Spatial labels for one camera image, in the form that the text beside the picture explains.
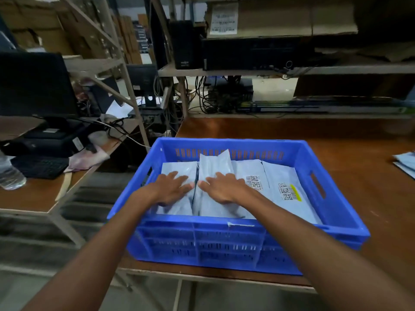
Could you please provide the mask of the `person's right hand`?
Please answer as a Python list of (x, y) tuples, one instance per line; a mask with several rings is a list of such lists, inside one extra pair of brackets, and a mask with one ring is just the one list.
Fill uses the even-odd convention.
[(236, 204), (242, 198), (245, 191), (249, 190), (238, 190), (236, 187), (236, 176), (233, 173), (226, 173), (229, 177), (228, 184), (216, 184), (215, 183), (215, 176), (214, 177), (206, 177), (202, 181), (209, 182), (213, 189), (211, 192), (204, 192), (210, 198), (212, 198), (215, 202), (220, 204)]

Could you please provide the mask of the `person's left hand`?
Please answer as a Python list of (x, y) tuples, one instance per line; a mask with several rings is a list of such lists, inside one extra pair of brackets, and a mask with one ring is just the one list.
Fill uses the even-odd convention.
[(175, 178), (177, 171), (168, 175), (161, 174), (155, 182), (148, 185), (148, 193), (152, 204), (169, 206), (182, 198), (182, 186), (195, 186), (193, 183), (183, 185), (187, 176)]

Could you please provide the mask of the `person's right forearm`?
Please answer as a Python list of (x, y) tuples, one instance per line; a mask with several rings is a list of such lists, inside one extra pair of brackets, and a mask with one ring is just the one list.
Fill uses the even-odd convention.
[(326, 232), (254, 190), (238, 203), (261, 222), (334, 310), (415, 311), (415, 295)]

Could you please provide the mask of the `light blue packet barcode label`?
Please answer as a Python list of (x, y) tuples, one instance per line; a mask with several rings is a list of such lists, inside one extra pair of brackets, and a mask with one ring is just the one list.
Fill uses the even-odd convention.
[(267, 176), (260, 160), (232, 160), (231, 164), (237, 179), (243, 179), (250, 188), (272, 200)]

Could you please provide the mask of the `light blue packet yellow label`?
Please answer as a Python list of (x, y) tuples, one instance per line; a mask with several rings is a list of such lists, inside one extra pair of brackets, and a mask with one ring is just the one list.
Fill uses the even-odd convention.
[(311, 224), (322, 221), (302, 187), (294, 167), (262, 161), (274, 204)]

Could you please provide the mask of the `blue plastic crate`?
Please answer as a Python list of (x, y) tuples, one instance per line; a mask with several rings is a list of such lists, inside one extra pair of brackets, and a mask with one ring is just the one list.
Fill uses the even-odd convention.
[[(107, 219), (132, 192), (154, 182), (165, 162), (198, 162), (229, 150), (236, 161), (260, 160), (294, 167), (322, 221), (315, 224), (358, 250), (370, 232), (306, 141), (215, 138), (158, 138), (121, 193)], [(288, 254), (256, 219), (156, 214), (150, 209), (126, 250), (136, 260), (229, 270), (301, 275)]]

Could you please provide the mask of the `black electronic device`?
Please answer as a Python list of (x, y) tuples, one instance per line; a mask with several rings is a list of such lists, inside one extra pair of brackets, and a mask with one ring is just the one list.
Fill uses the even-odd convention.
[(204, 104), (207, 109), (217, 113), (233, 113), (241, 108), (250, 107), (253, 101), (254, 89), (251, 78), (240, 76), (209, 76), (204, 88), (207, 96)]

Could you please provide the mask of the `pink crumpled cloth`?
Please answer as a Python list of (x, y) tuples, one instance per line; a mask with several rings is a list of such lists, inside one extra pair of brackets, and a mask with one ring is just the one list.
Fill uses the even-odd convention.
[(69, 158), (69, 165), (64, 173), (88, 170), (110, 158), (110, 155), (102, 149), (109, 141), (107, 133), (103, 130), (92, 132), (88, 135), (90, 143), (80, 152)]

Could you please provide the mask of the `small black monitor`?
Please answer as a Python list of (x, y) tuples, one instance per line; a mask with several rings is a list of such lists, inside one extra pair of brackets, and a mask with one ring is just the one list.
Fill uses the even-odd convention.
[(157, 108), (157, 98), (154, 93), (154, 83), (157, 69), (153, 64), (130, 64), (127, 72), (136, 97), (140, 97), (139, 105), (147, 108)]

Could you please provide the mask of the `grey metal shelf rack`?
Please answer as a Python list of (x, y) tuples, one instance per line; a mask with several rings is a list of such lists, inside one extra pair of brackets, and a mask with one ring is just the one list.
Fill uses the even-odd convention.
[(168, 21), (164, 8), (160, 0), (144, 0), (146, 10), (150, 12), (152, 8), (156, 13), (155, 21), (160, 23), (163, 30), (164, 46), (167, 55), (167, 65), (158, 71), (161, 78), (177, 78), (179, 88), (185, 89), (186, 77), (204, 77), (214, 75), (224, 76), (248, 76), (248, 77), (272, 77), (280, 79), (298, 78), (303, 75), (367, 75), (367, 74), (415, 74), (415, 61), (410, 62), (382, 62), (369, 58), (351, 57), (346, 62), (335, 64), (334, 66), (314, 66), (297, 67), (290, 71), (275, 69), (265, 70), (212, 70), (204, 71), (202, 68), (178, 70), (173, 62), (173, 48), (171, 46), (171, 36), (168, 29)]

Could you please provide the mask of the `wooden side table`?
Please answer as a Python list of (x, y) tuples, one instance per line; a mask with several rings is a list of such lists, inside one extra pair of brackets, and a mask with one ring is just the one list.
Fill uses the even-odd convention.
[(3, 244), (47, 246), (65, 249), (80, 248), (86, 239), (72, 226), (82, 221), (67, 220), (61, 214), (66, 204), (76, 206), (85, 215), (87, 210), (109, 211), (113, 203), (109, 197), (121, 193), (111, 177), (111, 187), (86, 184), (101, 164), (88, 170), (72, 173), (70, 188), (58, 202), (55, 198), (60, 190), (64, 175), (54, 180), (29, 179), (26, 184), (13, 191), (0, 188), (0, 249)]

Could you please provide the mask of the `light blue packets pile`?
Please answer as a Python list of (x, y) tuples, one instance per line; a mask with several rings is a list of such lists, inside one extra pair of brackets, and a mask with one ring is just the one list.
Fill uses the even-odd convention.
[(415, 180), (415, 151), (393, 156), (393, 164)]

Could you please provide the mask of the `cardboard box with white label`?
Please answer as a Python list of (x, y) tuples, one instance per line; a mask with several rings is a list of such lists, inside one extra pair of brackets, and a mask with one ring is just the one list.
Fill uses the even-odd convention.
[(207, 5), (208, 39), (358, 33), (352, 0), (231, 0)]

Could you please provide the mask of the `clear plastic water bottle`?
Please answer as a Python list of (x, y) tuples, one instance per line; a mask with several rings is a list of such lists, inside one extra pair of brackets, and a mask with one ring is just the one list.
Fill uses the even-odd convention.
[(23, 187), (26, 177), (14, 167), (10, 159), (0, 151), (0, 187), (11, 191)]

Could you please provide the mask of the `large black monitor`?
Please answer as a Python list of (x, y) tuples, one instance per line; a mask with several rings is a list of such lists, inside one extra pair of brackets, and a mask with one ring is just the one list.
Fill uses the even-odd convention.
[(0, 116), (80, 117), (62, 55), (0, 52)]

